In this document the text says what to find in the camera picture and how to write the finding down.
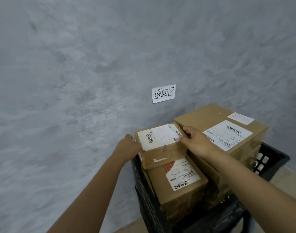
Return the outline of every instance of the gray wall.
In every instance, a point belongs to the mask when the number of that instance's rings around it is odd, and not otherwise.
[[[126,133],[212,102],[296,171],[296,0],[0,0],[0,232],[46,231]],[[102,232],[139,217],[133,187],[128,163]]]

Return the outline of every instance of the person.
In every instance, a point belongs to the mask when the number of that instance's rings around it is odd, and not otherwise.
[[[183,129],[189,138],[181,137],[180,141],[220,172],[265,232],[296,232],[296,200],[293,197],[251,172],[199,130]],[[118,143],[113,154],[48,233],[99,232],[123,165],[141,149],[141,144],[132,139],[127,134]]]

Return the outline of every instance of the black basket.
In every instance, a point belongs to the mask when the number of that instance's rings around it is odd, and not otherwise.
[[[266,143],[262,143],[259,152],[263,156],[257,160],[254,171],[259,172],[259,176],[267,181],[270,181],[278,169],[290,160],[288,155]],[[149,233],[226,233],[230,232],[241,218],[244,218],[244,224],[250,219],[249,212],[233,194],[209,211],[201,207],[195,208],[190,215],[173,225],[162,213],[158,200],[142,172],[138,155],[132,160],[132,167],[140,211]]]

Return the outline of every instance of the person's left hand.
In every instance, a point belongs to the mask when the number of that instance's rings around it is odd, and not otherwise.
[[[130,134],[126,134],[124,139],[119,141],[116,146],[113,155],[120,159],[123,164],[134,158],[141,150],[142,145],[140,142],[133,142],[133,137]]]

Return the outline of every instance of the floor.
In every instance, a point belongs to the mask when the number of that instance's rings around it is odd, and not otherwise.
[[[271,180],[275,186],[286,192],[287,194],[293,196],[296,199],[296,173],[287,167],[282,167],[275,174]],[[242,221],[238,223],[236,228],[233,229],[233,233],[239,233],[242,229]],[[142,218],[138,219],[134,223],[130,224],[123,229],[120,229],[116,233],[148,233],[145,223]],[[256,224],[254,233],[263,233],[264,231],[261,227]]]

